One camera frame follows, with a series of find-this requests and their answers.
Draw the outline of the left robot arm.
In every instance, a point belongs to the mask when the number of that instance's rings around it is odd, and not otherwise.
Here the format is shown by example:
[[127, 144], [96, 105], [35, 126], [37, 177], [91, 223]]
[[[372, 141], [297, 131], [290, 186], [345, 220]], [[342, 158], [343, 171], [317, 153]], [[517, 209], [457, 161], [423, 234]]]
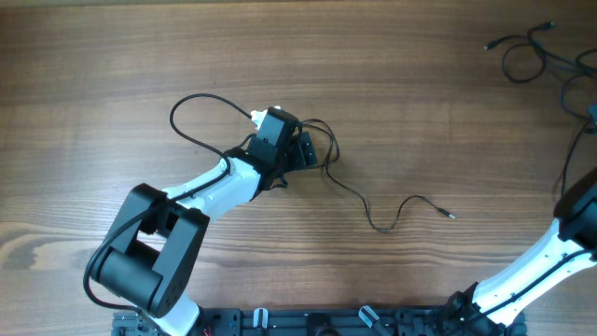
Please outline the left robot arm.
[[302, 124], [279, 106], [254, 111], [248, 145], [222, 153], [195, 179], [163, 190], [140, 184], [127, 195], [84, 281], [126, 300], [159, 335], [188, 335], [201, 316], [185, 292], [207, 227], [232, 208], [274, 188], [303, 167]]

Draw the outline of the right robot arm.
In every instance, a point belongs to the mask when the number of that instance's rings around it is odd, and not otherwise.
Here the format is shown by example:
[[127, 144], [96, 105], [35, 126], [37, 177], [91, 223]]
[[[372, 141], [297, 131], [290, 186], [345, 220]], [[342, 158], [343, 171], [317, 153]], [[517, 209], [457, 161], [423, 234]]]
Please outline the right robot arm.
[[596, 171], [557, 202], [544, 235], [500, 273], [456, 292], [437, 317], [440, 335], [520, 335], [523, 309], [596, 265]]

